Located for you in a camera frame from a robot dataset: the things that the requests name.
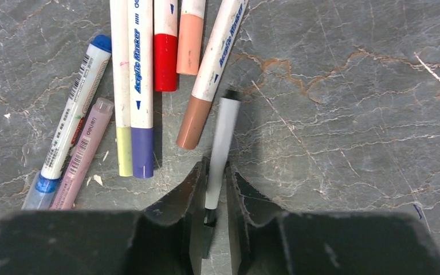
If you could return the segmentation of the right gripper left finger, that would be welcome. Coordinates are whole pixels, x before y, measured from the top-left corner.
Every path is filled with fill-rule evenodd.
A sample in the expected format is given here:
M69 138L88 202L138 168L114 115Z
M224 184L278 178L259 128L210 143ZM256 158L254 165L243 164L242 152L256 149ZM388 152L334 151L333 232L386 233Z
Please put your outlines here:
M207 162L137 210L20 211L0 221L0 274L200 274Z

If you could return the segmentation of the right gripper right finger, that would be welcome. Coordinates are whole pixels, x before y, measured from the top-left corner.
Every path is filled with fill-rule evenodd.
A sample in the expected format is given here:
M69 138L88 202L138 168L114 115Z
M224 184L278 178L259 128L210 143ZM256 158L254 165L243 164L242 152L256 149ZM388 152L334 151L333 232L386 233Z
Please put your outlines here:
M226 166L234 274L440 274L440 251L413 216L283 209Z

